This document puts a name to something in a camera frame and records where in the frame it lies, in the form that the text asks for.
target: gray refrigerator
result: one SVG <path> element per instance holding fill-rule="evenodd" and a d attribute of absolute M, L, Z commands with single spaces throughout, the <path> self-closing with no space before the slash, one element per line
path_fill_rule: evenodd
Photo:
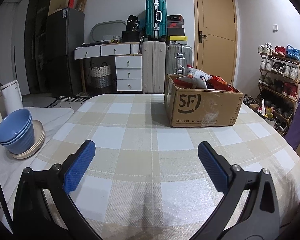
<path fill-rule="evenodd" d="M 46 70 L 53 96 L 75 96 L 82 91 L 80 62 L 74 49 L 84 42 L 84 13 L 65 8 L 46 22 Z"/>

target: wooden door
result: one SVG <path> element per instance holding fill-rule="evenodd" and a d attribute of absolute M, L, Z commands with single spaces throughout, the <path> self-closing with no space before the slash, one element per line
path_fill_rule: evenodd
<path fill-rule="evenodd" d="M 232 83 L 236 54 L 233 0 L 197 0 L 194 63 L 204 72 Z"/>

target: stacked bowls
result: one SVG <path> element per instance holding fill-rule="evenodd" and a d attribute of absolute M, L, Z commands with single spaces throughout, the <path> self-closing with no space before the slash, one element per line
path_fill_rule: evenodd
<path fill-rule="evenodd" d="M 34 145 L 34 129 L 29 110 L 16 110 L 2 120 L 0 144 L 13 154 L 21 154 Z"/>

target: checkered tablecloth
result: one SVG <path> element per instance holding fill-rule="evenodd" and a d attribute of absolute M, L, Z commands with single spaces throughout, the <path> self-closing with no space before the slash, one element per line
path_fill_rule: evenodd
<path fill-rule="evenodd" d="M 86 139 L 95 142 L 95 157 L 70 196 L 104 239 L 189 239 L 223 196 L 198 159 L 202 141 L 230 164 L 257 172 L 269 168 L 282 219 L 298 205 L 300 158 L 246 105 L 232 127 L 171 128 L 163 100 L 141 94 L 91 98 L 36 157 L 37 169 L 48 169 Z M 51 209 L 62 225 L 53 204 Z"/>

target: white kettle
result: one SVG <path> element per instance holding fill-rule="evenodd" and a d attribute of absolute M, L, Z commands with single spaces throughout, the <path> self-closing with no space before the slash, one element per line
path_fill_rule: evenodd
<path fill-rule="evenodd" d="M 23 108 L 22 95 L 19 82 L 17 80 L 13 80 L 12 82 L 3 85 L 0 87 L 0 90 L 3 94 L 3 100 L 7 114 Z"/>

